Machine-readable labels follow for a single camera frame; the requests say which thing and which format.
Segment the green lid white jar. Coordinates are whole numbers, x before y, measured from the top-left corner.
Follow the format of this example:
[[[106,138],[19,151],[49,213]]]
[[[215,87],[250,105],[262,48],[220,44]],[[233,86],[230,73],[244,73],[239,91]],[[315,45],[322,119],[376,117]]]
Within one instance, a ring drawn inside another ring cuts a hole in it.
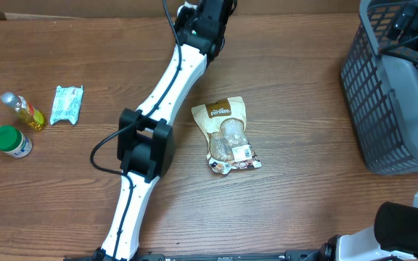
[[[0,151],[15,158],[27,156],[33,148],[33,142],[11,125],[0,127]]]

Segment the teal snack package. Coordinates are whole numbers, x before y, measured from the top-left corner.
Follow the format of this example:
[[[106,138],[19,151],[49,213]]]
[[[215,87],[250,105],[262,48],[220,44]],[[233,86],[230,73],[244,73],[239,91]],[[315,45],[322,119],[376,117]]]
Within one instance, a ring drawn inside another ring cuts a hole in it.
[[[75,125],[78,122],[82,98],[83,86],[58,86],[54,95],[50,124],[54,125],[61,120],[67,120]]]

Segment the grey plastic basket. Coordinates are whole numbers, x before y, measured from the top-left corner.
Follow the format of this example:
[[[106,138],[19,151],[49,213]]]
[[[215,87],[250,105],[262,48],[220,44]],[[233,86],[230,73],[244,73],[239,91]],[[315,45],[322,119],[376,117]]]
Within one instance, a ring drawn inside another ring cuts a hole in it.
[[[386,37],[405,4],[362,1],[361,23],[340,71],[340,84],[366,168],[418,172],[418,36]]]

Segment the yellow liquid bottle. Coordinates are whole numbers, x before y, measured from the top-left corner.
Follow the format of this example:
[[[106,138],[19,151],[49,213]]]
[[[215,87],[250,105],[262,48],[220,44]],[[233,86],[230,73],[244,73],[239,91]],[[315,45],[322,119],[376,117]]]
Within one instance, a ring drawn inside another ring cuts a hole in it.
[[[24,123],[36,131],[42,131],[46,127],[44,114],[36,109],[23,96],[18,96],[11,92],[1,95],[1,101]]]

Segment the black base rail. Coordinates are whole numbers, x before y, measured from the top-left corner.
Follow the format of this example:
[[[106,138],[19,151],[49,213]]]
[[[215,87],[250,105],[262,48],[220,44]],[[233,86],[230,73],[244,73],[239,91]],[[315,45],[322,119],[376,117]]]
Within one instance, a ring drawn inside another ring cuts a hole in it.
[[[131,261],[318,261],[333,260],[335,253],[325,244],[319,250],[287,250],[280,254],[225,254],[225,255],[179,255],[137,254]]]

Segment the brown beige snack pouch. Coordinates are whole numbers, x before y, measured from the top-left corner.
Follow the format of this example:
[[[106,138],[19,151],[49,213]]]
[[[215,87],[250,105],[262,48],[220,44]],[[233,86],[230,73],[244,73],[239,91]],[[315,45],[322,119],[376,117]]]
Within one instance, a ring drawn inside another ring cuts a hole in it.
[[[231,170],[262,166],[245,135],[247,115],[242,97],[201,104],[192,108],[192,115],[208,143],[207,160],[214,172],[227,175]]]

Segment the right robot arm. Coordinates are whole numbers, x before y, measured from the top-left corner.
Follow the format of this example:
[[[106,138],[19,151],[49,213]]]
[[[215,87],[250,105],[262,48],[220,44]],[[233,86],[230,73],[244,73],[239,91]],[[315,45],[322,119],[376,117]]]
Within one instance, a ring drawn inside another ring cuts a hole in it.
[[[366,168],[418,172],[418,1],[360,3],[361,23],[340,84]],[[418,191],[411,205],[386,202],[374,223],[333,236],[310,260],[418,260]]]

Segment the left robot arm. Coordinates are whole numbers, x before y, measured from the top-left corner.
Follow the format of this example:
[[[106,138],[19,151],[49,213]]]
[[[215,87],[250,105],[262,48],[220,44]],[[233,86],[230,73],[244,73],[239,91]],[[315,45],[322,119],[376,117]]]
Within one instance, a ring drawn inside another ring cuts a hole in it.
[[[225,44],[235,0],[184,3],[177,17],[167,16],[175,46],[171,60],[152,93],[137,109],[125,109],[118,130],[91,151],[118,140],[120,194],[109,233],[92,260],[132,260],[153,188],[167,173],[175,153],[173,123],[187,94]]]

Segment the white barcode scanner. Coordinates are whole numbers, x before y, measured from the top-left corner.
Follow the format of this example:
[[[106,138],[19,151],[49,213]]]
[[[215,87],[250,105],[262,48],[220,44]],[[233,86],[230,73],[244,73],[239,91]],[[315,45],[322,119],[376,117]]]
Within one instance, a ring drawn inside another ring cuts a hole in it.
[[[196,4],[191,4],[188,1],[185,1],[184,4],[181,5],[177,9],[177,15],[180,15],[183,10],[186,10],[186,9],[196,9],[196,8],[197,8],[197,5]]]

